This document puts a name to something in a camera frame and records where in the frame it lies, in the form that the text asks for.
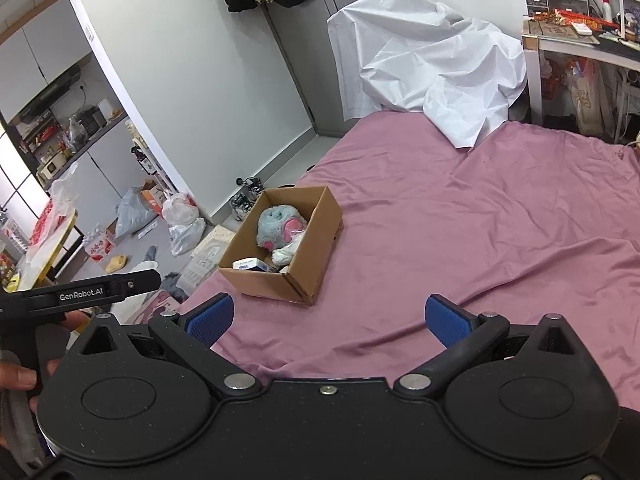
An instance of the desk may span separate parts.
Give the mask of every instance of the desk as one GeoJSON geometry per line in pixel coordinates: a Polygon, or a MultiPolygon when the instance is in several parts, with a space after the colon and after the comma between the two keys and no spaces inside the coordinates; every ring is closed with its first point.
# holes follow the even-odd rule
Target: desk
{"type": "MultiPolygon", "coordinates": [[[[531,101],[531,120],[534,124],[542,124],[542,82],[540,79],[540,52],[559,52],[571,56],[587,57],[596,61],[610,63],[615,66],[640,72],[640,60],[634,59],[634,52],[629,57],[613,54],[597,45],[576,43],[567,39],[552,38],[531,34],[529,21],[525,20],[522,29],[522,47],[527,65],[527,79],[529,80],[529,98],[531,101]]],[[[618,99],[618,125],[616,127],[616,141],[620,136],[620,125],[624,107],[624,94],[618,99]]]]}
{"type": "Polygon", "coordinates": [[[20,273],[18,290],[30,290],[46,279],[47,272],[53,266],[62,245],[76,225],[76,218],[78,218],[77,212],[67,216],[54,233],[44,241],[28,264],[26,257],[20,260],[17,265],[17,272],[20,273]]]}

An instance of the white desk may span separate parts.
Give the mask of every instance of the white desk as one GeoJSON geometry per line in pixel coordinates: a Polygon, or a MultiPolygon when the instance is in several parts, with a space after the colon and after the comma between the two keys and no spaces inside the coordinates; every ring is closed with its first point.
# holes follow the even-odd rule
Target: white desk
{"type": "MultiPolygon", "coordinates": [[[[522,46],[524,48],[525,62],[527,64],[527,79],[529,80],[529,98],[531,101],[531,120],[534,124],[542,124],[542,82],[540,79],[540,52],[559,52],[571,56],[581,56],[610,63],[615,66],[636,70],[640,72],[640,61],[612,54],[593,45],[574,43],[569,40],[556,40],[548,36],[530,34],[527,22],[524,23],[522,33],[522,46]]],[[[616,127],[616,141],[620,136],[620,125],[624,109],[624,94],[618,99],[618,124],[616,127]]]]}

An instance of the blue gripper pad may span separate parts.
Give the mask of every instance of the blue gripper pad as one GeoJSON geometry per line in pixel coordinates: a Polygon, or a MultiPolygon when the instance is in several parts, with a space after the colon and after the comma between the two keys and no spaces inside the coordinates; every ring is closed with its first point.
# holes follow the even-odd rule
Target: blue gripper pad
{"type": "Polygon", "coordinates": [[[464,339],[473,330],[469,319],[434,296],[427,300],[424,320],[428,329],[447,348],[464,339]]]}
{"type": "Polygon", "coordinates": [[[228,294],[218,294],[182,316],[184,331],[203,345],[210,347],[234,320],[234,300],[228,294]]]}

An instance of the stuffed animal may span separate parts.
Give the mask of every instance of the stuffed animal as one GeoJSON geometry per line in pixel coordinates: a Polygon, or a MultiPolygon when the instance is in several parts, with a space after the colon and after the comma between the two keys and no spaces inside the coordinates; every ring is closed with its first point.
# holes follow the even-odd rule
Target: stuffed animal
{"type": "Polygon", "coordinates": [[[273,251],[291,243],[296,232],[306,228],[306,220],[292,205],[277,205],[265,209],[258,220],[256,242],[273,251]]]}

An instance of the range hood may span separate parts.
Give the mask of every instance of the range hood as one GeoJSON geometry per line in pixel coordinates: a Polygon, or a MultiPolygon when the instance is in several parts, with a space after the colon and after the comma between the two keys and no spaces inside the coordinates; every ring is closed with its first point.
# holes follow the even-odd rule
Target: range hood
{"type": "Polygon", "coordinates": [[[72,65],[53,80],[43,91],[34,97],[20,113],[18,118],[26,124],[36,120],[47,108],[69,91],[71,85],[80,80],[80,67],[72,65]]]}

